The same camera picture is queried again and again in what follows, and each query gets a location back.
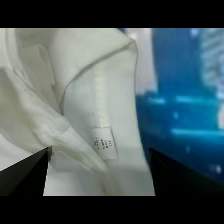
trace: white tag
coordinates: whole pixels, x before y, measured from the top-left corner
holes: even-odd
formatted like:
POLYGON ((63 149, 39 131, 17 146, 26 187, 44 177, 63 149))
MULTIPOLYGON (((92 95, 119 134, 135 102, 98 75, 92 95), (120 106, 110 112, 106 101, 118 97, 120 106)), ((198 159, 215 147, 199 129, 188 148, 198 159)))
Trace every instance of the white tag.
POLYGON ((117 150, 110 128, 94 128, 93 146, 103 160, 117 159, 117 150))

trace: blue screen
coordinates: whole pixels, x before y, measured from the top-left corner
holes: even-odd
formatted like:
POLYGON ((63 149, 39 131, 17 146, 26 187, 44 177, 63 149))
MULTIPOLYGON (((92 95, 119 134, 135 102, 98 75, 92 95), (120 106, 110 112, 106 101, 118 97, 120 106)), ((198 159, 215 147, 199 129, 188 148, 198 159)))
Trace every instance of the blue screen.
POLYGON ((224 29, 154 28, 157 91, 137 95, 143 147, 224 181, 224 29))

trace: white fabric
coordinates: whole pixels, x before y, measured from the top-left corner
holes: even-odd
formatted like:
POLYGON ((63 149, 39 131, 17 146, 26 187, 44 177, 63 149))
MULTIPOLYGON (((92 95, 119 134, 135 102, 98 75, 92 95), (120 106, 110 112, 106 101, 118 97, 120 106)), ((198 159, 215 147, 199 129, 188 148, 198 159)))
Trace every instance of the white fabric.
POLYGON ((0 40, 0 168, 53 146, 45 195, 154 195, 132 41, 107 28, 1 29, 0 40), (96 127, 111 127, 117 160, 92 149, 96 127))

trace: care label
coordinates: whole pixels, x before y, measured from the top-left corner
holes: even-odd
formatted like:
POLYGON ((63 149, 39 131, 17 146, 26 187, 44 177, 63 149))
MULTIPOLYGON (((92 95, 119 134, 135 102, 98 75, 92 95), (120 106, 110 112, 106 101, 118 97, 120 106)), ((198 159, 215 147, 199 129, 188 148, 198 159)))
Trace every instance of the care label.
POLYGON ((110 128, 92 129, 93 146, 103 160, 117 159, 117 150, 110 128))

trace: black triangle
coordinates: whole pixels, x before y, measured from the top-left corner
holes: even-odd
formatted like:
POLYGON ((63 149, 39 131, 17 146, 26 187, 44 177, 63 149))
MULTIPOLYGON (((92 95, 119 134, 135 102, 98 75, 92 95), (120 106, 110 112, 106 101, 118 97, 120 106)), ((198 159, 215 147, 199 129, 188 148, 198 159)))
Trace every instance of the black triangle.
POLYGON ((2 170, 0 196, 42 196, 50 156, 46 148, 2 170))

